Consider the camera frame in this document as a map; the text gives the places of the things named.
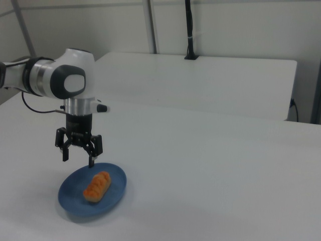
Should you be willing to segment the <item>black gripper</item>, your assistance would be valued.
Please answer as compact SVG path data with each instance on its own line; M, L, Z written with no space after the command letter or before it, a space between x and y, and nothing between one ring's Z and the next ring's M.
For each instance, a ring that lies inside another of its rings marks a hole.
M66 128L56 130L55 146L62 153L62 161L69 160L69 146L83 146L87 152L88 167L95 165L96 158L103 153L102 136L92 136L92 114L89 115L66 115Z

